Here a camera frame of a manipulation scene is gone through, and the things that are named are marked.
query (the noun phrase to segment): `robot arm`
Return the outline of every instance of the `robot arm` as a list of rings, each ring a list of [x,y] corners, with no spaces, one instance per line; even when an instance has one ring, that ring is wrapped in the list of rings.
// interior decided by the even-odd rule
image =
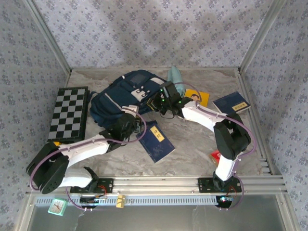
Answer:
[[[138,112],[138,107],[134,105],[122,107],[122,111],[125,113],[118,121],[109,129],[100,132],[90,139],[60,146],[56,146],[53,142],[44,145],[26,169],[30,176],[35,167],[49,154],[58,150],[61,150],[61,152],[44,161],[34,174],[33,181],[39,190],[43,194],[47,194],[58,187],[77,186],[87,188],[88,192],[93,191],[93,188],[97,187],[98,176],[88,167],[82,169],[70,167],[79,161],[111,152],[120,147],[120,143],[110,140],[124,141],[136,129],[136,114],[132,110]]]
[[[232,170],[236,157],[247,149],[251,138],[241,126],[218,115],[243,123],[240,116],[236,113],[230,115],[218,113],[198,105],[200,110],[191,98],[181,98],[172,82],[162,84],[161,91],[148,101],[148,105],[163,115],[170,110],[174,115],[197,122],[215,134],[221,156],[218,167],[213,173],[213,183],[217,190],[225,190],[233,180]]]

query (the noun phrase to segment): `marble floor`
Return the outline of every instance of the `marble floor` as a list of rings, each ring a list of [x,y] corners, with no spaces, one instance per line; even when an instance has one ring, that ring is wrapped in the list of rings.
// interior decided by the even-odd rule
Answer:
[[[168,69],[147,70],[167,78]],[[90,91],[100,92],[116,78],[129,71],[131,70],[126,68],[73,70],[68,87],[88,86]],[[240,91],[233,69],[182,69],[180,72],[183,81],[210,94],[208,107],[213,110],[215,110],[213,100],[236,90]],[[213,174],[216,167],[208,154],[217,147],[214,134],[210,130],[179,118],[164,119],[155,112],[145,114],[144,118],[147,121],[157,120],[161,130],[176,147],[174,152],[155,164],[141,144],[136,142],[110,153],[91,157],[72,167],[89,166],[99,176],[211,176]],[[241,118],[249,127],[245,113],[241,114]],[[102,129],[94,123],[88,113],[86,139],[98,134]],[[238,175],[260,175],[260,158],[258,151],[250,157],[243,158],[237,169]]]

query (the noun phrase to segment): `checkered board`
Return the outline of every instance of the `checkered board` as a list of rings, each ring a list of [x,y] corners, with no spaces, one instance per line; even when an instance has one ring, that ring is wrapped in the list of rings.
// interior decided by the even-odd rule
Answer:
[[[73,143],[84,140],[88,94],[88,87],[59,89],[48,141]]]

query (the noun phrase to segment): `blue book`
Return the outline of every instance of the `blue book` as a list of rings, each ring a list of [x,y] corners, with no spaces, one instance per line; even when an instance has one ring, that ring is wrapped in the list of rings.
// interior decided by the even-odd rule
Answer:
[[[169,153],[173,152],[175,147],[158,127],[156,121],[150,123],[147,122],[147,125],[147,131],[139,142],[152,158],[154,163],[156,163]]]
[[[222,113],[239,113],[250,108],[250,104],[236,91],[213,101],[214,106]]]

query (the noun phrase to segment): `black cable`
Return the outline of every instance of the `black cable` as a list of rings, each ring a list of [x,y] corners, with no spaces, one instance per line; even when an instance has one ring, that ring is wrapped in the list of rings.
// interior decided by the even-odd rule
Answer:
[[[130,139],[130,137],[128,138],[127,142],[129,142],[129,139]],[[124,144],[124,145],[121,145],[121,147],[124,147],[124,146],[126,146],[126,145],[127,145],[127,143]]]
[[[164,118],[164,119],[173,119],[173,118],[174,118],[174,114],[173,114],[173,117],[171,117],[171,118],[163,117],[162,114],[161,114],[161,112],[159,112],[159,115],[160,115],[160,117],[162,117],[162,118]]]

